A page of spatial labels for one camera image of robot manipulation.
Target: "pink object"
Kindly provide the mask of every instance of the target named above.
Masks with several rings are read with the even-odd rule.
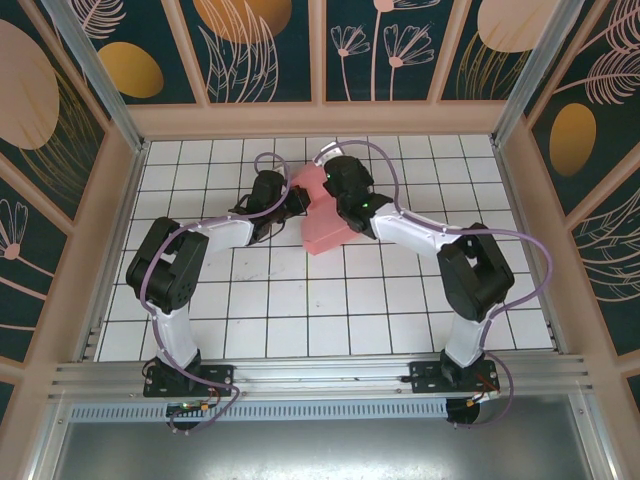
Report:
[[[302,220],[302,242],[311,255],[331,250],[358,236],[336,211],[336,200],[322,185],[327,176],[313,163],[304,166],[293,179],[293,185],[307,190],[311,204]]]

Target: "enclosure wall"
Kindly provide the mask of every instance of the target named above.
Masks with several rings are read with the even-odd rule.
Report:
[[[133,152],[35,8],[0,10],[0,477],[73,359]]]
[[[550,247],[549,295],[585,355],[615,446],[640,471],[637,2],[595,2],[504,148],[528,228]]]
[[[108,3],[75,13],[154,140],[489,133],[558,2]]]

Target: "white grid floor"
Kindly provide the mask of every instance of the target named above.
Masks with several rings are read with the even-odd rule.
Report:
[[[463,227],[481,221],[515,229],[487,136],[368,139],[394,159],[402,182],[401,202],[412,211]],[[155,354],[149,319],[125,284],[134,251],[155,218],[168,215],[188,222],[226,214],[250,192],[252,162],[258,153],[275,151],[295,172],[333,140],[336,137],[154,142],[95,359],[147,360]],[[392,195],[391,175],[376,152],[365,146],[345,150],[370,168],[377,192]],[[444,348],[452,314],[435,257],[419,257],[364,236],[314,257],[302,248],[300,221],[288,221],[282,233],[265,243],[207,253],[190,304],[191,326],[203,358],[400,354]],[[509,301],[531,291],[533,281],[520,242],[497,239],[516,276]],[[496,321],[486,346],[552,348],[537,299]]]

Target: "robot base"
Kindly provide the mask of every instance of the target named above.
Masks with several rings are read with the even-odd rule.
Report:
[[[146,398],[193,398],[209,397],[209,387],[201,383],[188,380],[176,382],[167,375],[166,368],[158,360],[156,365],[150,365],[146,370],[143,396]],[[198,377],[215,383],[233,384],[233,365],[201,365]],[[217,388],[221,397],[230,397],[231,390]]]
[[[402,381],[411,383],[413,393],[474,393],[486,390],[486,385],[475,374],[482,376],[484,380],[500,389],[500,382],[496,372],[496,364],[491,360],[481,360],[474,365],[474,375],[470,375],[457,387],[451,385],[449,380],[442,375],[442,363],[411,362],[409,364],[410,375],[403,377]]]

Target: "robotic arm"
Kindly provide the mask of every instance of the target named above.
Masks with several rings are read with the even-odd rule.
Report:
[[[470,378],[483,359],[483,334],[488,314],[505,300],[514,284],[513,274],[497,243],[490,235],[464,235],[428,219],[416,223],[418,215],[394,206],[387,196],[371,191],[373,178],[360,160],[341,154],[321,159],[326,172],[325,189],[336,199],[338,214],[349,227],[373,239],[393,242],[425,256],[436,257],[444,291],[455,312],[453,329],[441,352],[441,373],[457,388]],[[280,198],[284,177],[277,171],[261,171],[251,194],[243,197],[230,212],[245,215],[264,211]],[[306,212],[307,192],[294,187],[282,205],[271,214],[252,220],[228,216],[203,231],[186,231],[169,245],[150,277],[147,301],[158,316],[158,328],[165,346],[178,365],[201,377],[200,352],[189,328],[188,302],[192,297],[205,252],[251,245],[264,239],[274,223]],[[140,298],[142,280],[165,239],[180,225],[166,217],[157,219],[127,270],[127,284]],[[473,230],[485,229],[476,223]],[[195,385],[157,352],[156,366],[162,381],[185,395],[194,395]]]
[[[323,164],[326,190],[336,199],[338,214],[349,227],[370,238],[402,245],[420,255],[437,257],[447,301],[455,312],[453,329],[441,353],[441,371],[456,387],[483,359],[482,340],[488,313],[504,302],[514,277],[491,235],[461,235],[419,215],[399,212],[393,200],[371,192],[373,178],[360,160],[339,156]],[[438,230],[425,226],[431,224]],[[476,223],[471,230],[486,229]]]
[[[262,212],[280,199],[284,184],[285,179],[279,172],[260,171],[251,193],[229,211],[237,215]],[[169,244],[153,270],[146,297],[156,311],[165,347],[181,368],[196,376],[203,374],[200,351],[189,326],[188,304],[198,283],[205,253],[259,243],[269,235],[273,224],[284,226],[289,218],[306,212],[309,203],[306,190],[293,187],[280,207],[269,215],[252,220],[228,216],[202,232],[186,231]],[[140,298],[142,281],[152,258],[165,239],[179,227],[180,224],[167,217],[158,218],[151,226],[127,269],[126,282],[134,289],[136,298]],[[156,358],[165,384],[179,391],[193,391],[194,382],[172,368],[162,350],[158,349]]]

